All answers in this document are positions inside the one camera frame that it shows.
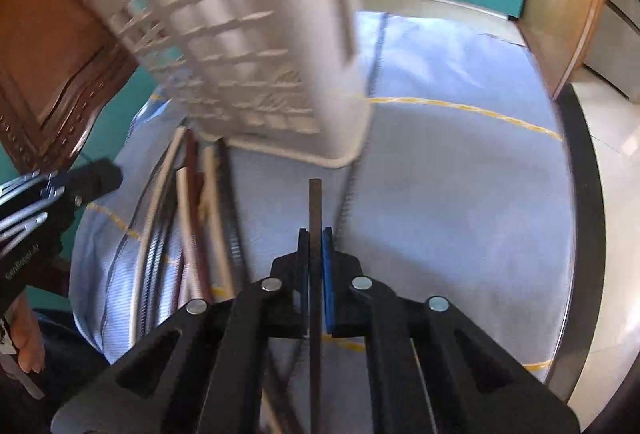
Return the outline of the left hand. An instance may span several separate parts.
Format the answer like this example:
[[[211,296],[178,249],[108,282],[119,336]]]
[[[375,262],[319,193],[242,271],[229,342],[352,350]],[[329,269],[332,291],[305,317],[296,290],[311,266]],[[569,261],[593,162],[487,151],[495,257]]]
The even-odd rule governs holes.
[[[23,292],[12,304],[10,330],[17,349],[17,364],[24,373],[40,373],[46,362],[38,321]]]

